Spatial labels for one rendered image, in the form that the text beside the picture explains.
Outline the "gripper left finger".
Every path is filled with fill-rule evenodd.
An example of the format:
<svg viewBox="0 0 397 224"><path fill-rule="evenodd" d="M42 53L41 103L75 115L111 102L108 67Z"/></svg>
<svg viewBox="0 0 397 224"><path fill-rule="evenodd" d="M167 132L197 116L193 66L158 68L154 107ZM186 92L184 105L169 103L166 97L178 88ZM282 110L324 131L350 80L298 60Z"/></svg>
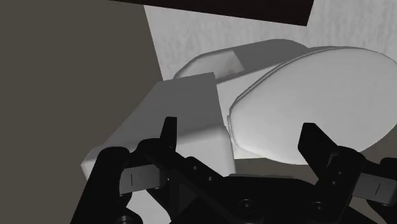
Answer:
<svg viewBox="0 0 397 224"><path fill-rule="evenodd" d="M101 150L70 224L145 224L127 205L146 190L167 212L169 224L224 224L209 194L222 178L194 157L176 152L177 119L167 117L159 138L142 140L133 152Z"/></svg>

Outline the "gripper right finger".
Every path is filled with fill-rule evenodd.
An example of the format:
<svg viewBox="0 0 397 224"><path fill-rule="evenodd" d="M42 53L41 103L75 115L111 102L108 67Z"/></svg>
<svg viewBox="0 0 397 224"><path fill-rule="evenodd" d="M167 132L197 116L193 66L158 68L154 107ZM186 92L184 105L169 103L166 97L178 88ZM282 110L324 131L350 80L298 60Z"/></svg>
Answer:
<svg viewBox="0 0 397 224"><path fill-rule="evenodd" d="M387 223L397 224L397 158L376 164L334 143L315 123L302 126L298 151L318 178L305 224L371 224L349 206L357 197Z"/></svg>

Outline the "white toilet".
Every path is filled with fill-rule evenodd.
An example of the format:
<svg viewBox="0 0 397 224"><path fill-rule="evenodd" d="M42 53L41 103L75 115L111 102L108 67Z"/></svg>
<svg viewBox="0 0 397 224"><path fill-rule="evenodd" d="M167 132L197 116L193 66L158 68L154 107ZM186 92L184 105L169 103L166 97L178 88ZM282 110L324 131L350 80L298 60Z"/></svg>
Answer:
<svg viewBox="0 0 397 224"><path fill-rule="evenodd" d="M104 143L134 150L178 119L177 151L227 176L241 158L306 166L305 122L364 151L397 124L397 61L351 46L274 39L209 52L158 82Z"/></svg>

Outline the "dark robot stand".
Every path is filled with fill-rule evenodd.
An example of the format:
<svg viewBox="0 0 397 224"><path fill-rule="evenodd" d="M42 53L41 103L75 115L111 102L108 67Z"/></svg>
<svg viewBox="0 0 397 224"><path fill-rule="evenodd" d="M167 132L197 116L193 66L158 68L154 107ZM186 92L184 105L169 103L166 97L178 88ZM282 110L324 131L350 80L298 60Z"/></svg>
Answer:
<svg viewBox="0 0 397 224"><path fill-rule="evenodd" d="M306 26L314 0L111 0L175 10Z"/></svg>

